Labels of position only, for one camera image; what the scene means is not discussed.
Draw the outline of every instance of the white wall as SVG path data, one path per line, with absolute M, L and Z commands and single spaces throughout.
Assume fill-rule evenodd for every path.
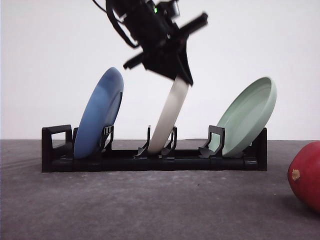
M 176 125 L 179 138 L 206 138 L 233 99 L 263 76 L 278 89 L 267 125 L 271 140 L 320 139 L 319 0 L 180 0 L 181 26 L 202 11 L 192 35 L 194 87 Z M 40 139 L 41 128 L 79 125 L 102 74 L 112 66 L 125 90 L 117 139 L 144 139 L 157 123 L 172 82 L 140 65 L 90 0 L 1 1 L 1 138 Z

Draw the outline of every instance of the black dish rack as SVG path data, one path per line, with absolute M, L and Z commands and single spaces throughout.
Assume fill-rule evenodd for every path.
M 237 157 L 223 157 L 225 129 L 210 125 L 208 139 L 198 149 L 176 149 L 178 129 L 174 127 L 170 140 L 159 155 L 149 155 L 150 126 L 147 140 L 138 149 L 113 149 L 114 126 L 102 129 L 99 150 L 92 155 L 74 159 L 74 143 L 78 128 L 71 125 L 42 128 L 41 170 L 49 172 L 100 172 L 100 171 L 182 171 L 182 170 L 267 170 L 267 129 Z M 52 135 L 65 133 L 65 144 L 53 147 Z M 208 148 L 212 134 L 220 136 L 216 151 Z

